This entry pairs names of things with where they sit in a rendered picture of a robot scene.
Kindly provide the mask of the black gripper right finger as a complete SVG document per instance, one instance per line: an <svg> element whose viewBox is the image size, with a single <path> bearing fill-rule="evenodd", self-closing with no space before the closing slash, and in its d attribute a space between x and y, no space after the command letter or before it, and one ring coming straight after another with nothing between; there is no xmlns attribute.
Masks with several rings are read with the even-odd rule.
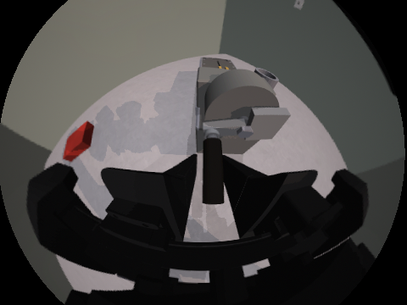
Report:
<svg viewBox="0 0 407 305"><path fill-rule="evenodd" d="M255 236L254 227L271 211L282 193L312 186L318 176L318 170L309 169L268 176L226 155L223 163L224 184L240 240Z"/></svg>

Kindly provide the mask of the red block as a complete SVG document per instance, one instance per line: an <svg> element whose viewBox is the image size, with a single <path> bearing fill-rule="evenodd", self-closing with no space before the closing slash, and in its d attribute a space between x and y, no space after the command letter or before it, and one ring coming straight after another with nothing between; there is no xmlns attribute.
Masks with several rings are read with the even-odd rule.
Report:
<svg viewBox="0 0 407 305"><path fill-rule="evenodd" d="M79 156L79 153L85 152L92 143L92 130L94 130L92 123L87 121L84 125L80 126L77 131L71 133L67 138L67 146L64 146L64 159L69 160L69 163Z"/></svg>

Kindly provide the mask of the dark grey ring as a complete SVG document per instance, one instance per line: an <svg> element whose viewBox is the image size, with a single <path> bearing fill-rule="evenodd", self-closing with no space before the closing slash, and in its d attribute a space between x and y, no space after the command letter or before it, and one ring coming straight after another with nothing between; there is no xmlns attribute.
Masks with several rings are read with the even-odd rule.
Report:
<svg viewBox="0 0 407 305"><path fill-rule="evenodd" d="M275 85L277 85L277 82L279 81L279 79L268 70L255 68L254 72L257 75L260 75L261 78L265 78L265 81L268 81L268 84L272 89L275 88Z"/></svg>

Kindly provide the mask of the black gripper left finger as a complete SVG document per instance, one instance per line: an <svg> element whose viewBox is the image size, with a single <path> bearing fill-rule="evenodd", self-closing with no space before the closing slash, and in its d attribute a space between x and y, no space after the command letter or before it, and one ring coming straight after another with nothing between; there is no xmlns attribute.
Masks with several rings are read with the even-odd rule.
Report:
<svg viewBox="0 0 407 305"><path fill-rule="evenodd" d="M102 169L101 176L113 199L163 208L176 241L183 241L196 173L197 154L193 153L163 173L109 167Z"/></svg>

